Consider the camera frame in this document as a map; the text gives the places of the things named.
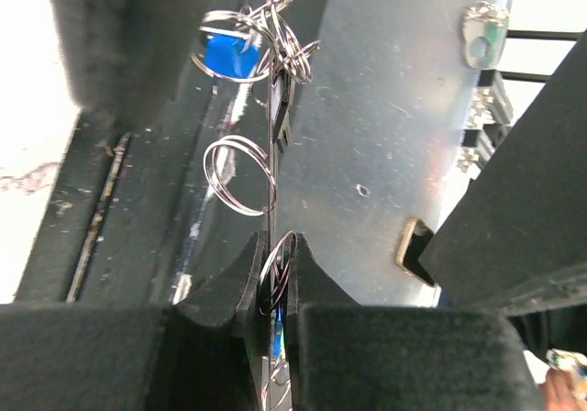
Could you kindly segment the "blue key tag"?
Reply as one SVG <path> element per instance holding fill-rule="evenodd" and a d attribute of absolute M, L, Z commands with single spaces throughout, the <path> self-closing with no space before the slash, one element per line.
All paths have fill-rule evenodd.
<path fill-rule="evenodd" d="M 260 52 L 253 45 L 246 49 L 247 41 L 226 35 L 216 35 L 208 40 L 205 50 L 205 65 L 213 72 L 237 79 L 251 76 Z"/>

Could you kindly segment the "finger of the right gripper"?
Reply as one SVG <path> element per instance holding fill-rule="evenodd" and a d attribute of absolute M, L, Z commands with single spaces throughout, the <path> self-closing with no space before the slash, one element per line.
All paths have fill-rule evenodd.
<path fill-rule="evenodd" d="M 173 99 L 205 12 L 251 0 L 50 1 L 73 102 L 141 129 Z"/>
<path fill-rule="evenodd" d="M 586 42 L 517 120 L 421 256 L 460 309 L 586 300 Z"/>

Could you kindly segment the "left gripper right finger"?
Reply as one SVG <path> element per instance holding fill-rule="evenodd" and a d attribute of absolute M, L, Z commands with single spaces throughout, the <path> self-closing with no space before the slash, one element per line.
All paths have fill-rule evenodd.
<path fill-rule="evenodd" d="M 297 235 L 286 349 L 297 410 L 539 410 L 503 317 L 355 302 Z"/>

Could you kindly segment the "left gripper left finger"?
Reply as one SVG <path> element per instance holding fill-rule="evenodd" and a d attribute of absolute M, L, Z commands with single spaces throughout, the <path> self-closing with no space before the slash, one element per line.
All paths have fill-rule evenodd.
<path fill-rule="evenodd" d="M 257 410 L 253 234 L 219 275 L 176 305 L 21 302 L 1 309 L 4 410 Z"/>

